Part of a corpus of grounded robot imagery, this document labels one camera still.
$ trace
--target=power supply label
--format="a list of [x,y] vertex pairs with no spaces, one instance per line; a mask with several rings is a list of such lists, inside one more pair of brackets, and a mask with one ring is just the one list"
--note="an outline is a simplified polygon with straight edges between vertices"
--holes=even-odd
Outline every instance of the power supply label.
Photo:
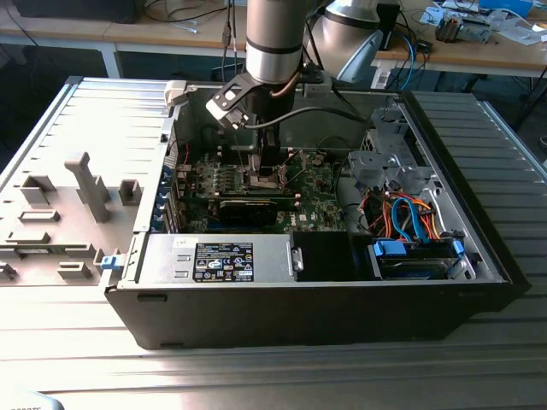
[[197,243],[195,282],[252,282],[252,243]]

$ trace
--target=blue cable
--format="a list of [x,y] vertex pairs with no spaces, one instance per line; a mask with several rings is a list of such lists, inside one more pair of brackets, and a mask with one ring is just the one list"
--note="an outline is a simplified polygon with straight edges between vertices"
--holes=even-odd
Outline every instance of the blue cable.
[[397,232],[399,232],[407,242],[412,242],[412,238],[408,233],[403,231],[401,227],[399,226],[399,222],[397,220],[397,209],[399,208],[399,205],[402,202],[406,202],[409,205],[410,214],[412,215],[412,225],[414,226],[414,232],[416,233],[416,236],[418,239],[420,239],[423,243],[428,243],[429,238],[427,237],[426,233],[422,229],[420,225],[420,218],[418,217],[418,209],[416,209],[416,206],[407,198],[399,198],[393,203],[393,207],[391,208],[391,219],[393,221],[393,227]]
[[410,43],[410,40],[409,40],[408,38],[406,38],[405,36],[403,36],[403,35],[401,35],[401,37],[403,38],[404,41],[407,42],[407,45],[409,46],[409,49],[410,49],[410,60],[411,60],[409,75],[407,75],[407,79],[406,79],[406,81],[404,82],[403,86],[401,87],[401,90],[404,90],[405,87],[409,84],[410,77],[412,77],[412,72],[413,72],[413,70],[414,70],[414,63],[415,63],[415,61],[416,61],[416,54],[414,53],[414,47],[412,46],[412,43]]

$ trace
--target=power cable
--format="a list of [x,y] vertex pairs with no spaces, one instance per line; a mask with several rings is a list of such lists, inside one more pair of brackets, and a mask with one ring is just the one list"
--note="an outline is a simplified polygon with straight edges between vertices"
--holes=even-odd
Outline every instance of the power cable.
[[303,114],[303,113],[308,113],[310,111],[323,111],[323,112],[326,112],[326,113],[331,113],[331,114],[338,115],[340,117],[344,117],[347,120],[361,122],[362,124],[368,124],[368,121],[365,120],[364,118],[362,118],[360,116],[357,116],[357,115],[347,113],[345,111],[342,111],[341,109],[330,108],[330,107],[303,107],[303,108],[295,109],[294,111],[291,111],[290,113],[281,115],[280,117],[276,118],[275,120],[271,120],[271,121],[268,121],[268,122],[263,122],[261,124],[256,124],[256,125],[245,124],[245,125],[243,125],[243,128],[246,129],[246,130],[260,130],[262,128],[267,128],[269,126],[274,126],[274,125],[279,124],[282,121],[288,120],[288,119],[290,119],[290,118],[292,118],[296,115],[300,115],[300,114]]

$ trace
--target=metal bracket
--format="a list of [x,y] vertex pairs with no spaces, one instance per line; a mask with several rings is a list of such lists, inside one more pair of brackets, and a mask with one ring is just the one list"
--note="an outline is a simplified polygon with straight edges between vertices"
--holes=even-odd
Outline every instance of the metal bracket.
[[205,107],[223,126],[231,125],[237,130],[249,117],[237,109],[236,105],[261,85],[249,73],[241,73],[217,91]]
[[306,98],[321,98],[328,97],[332,89],[332,78],[326,71],[320,72],[321,79],[319,81],[308,82],[303,80],[304,97]]
[[291,262],[292,262],[291,274],[298,273],[304,270],[302,250],[300,248],[291,249]]

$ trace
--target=table leg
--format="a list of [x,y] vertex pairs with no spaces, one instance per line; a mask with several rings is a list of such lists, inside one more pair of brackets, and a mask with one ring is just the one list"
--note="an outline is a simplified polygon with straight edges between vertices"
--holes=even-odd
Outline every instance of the table leg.
[[391,70],[397,66],[397,61],[374,60],[372,65],[376,66],[376,72],[374,73],[373,83],[370,87],[383,90],[390,78]]
[[121,61],[116,48],[111,43],[106,43],[99,51],[103,55],[104,66],[106,73],[111,79],[123,78],[123,71],[121,69]]

